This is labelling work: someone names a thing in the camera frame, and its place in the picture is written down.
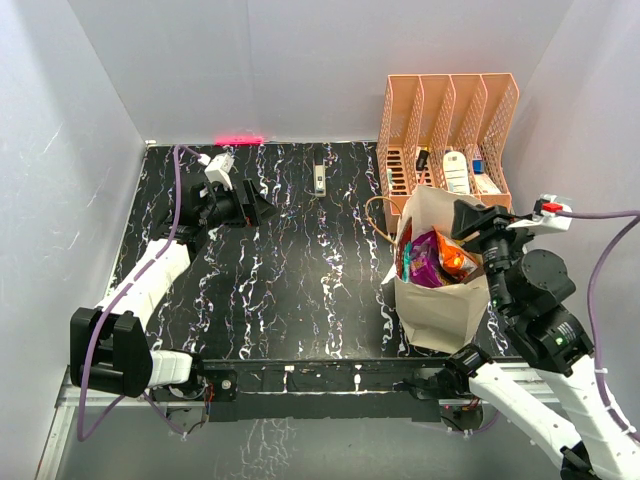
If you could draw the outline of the orange snack packet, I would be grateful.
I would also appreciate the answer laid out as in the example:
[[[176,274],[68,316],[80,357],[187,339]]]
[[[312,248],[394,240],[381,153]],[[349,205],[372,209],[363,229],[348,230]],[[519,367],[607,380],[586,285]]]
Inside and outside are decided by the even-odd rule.
[[[480,268],[480,262],[458,243],[439,231],[435,232],[435,238],[440,266],[456,282],[465,281]]]

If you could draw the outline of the beige paper bag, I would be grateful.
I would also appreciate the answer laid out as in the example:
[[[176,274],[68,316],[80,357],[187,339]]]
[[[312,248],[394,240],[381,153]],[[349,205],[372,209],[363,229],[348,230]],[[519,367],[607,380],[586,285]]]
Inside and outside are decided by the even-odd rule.
[[[441,188],[419,185],[404,205],[389,196],[372,197],[400,211],[396,237],[385,234],[391,244],[392,266],[386,279],[394,287],[395,306],[406,340],[413,346],[454,353],[472,342],[490,303],[487,277],[476,269],[469,280],[437,288],[420,286],[402,279],[402,246],[435,230],[451,235],[454,202],[463,200],[473,206],[480,200]]]

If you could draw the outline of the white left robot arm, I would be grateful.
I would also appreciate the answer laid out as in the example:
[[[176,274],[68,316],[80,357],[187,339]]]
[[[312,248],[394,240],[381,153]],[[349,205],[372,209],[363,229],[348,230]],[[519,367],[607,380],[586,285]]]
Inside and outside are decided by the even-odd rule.
[[[252,180],[246,193],[214,187],[208,181],[181,186],[177,209],[168,212],[133,269],[95,307],[80,307],[70,321],[70,378],[86,390],[139,397],[151,388],[172,386],[194,399],[207,376],[194,355],[152,350],[147,324],[165,294],[206,246],[211,230],[258,227],[277,212]]]

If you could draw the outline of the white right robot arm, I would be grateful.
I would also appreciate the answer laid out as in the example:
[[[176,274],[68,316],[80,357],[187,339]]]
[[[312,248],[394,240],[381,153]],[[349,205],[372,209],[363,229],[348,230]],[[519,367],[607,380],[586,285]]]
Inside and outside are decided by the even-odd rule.
[[[440,398],[472,395],[490,403],[532,440],[563,479],[636,479],[639,432],[606,383],[595,328],[584,329],[564,306],[576,286],[564,260],[526,250],[535,236],[568,230],[572,220],[604,220],[616,213],[578,213],[555,195],[540,197],[531,214],[501,206],[454,203],[452,236],[481,255],[492,308],[506,317],[510,344],[546,383],[565,411],[558,415],[516,383],[484,350],[468,344],[443,367],[416,382]]]

